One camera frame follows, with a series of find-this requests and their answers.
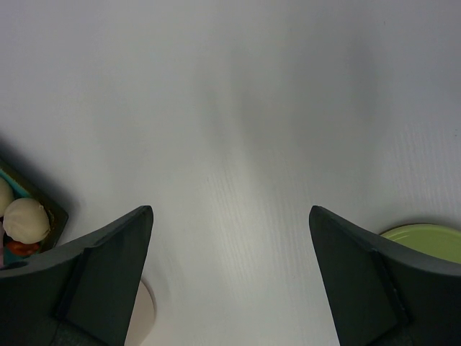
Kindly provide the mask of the steel round bowl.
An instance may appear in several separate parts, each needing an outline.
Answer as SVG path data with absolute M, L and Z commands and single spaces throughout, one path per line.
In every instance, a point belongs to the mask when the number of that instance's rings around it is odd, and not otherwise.
M 156 302 L 150 288 L 140 281 L 125 345 L 142 345 L 151 333 L 156 318 Z

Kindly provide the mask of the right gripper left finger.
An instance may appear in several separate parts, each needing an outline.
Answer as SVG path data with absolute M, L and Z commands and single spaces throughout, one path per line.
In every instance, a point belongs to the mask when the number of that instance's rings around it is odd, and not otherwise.
M 2 345 L 123 345 L 153 227 L 144 205 L 1 269 Z

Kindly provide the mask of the orange shrimp piece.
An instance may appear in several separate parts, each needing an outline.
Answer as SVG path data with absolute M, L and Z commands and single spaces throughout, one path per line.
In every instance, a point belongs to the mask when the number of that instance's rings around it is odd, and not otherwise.
M 29 257 L 40 249 L 40 244 L 23 244 L 19 241 L 10 241 L 6 244 L 6 248 L 16 256 Z

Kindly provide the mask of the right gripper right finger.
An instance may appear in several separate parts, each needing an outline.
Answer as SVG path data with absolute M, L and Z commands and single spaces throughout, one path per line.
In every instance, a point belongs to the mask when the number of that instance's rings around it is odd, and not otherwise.
M 460 265 L 313 206 L 310 235 L 341 345 L 459 345 Z

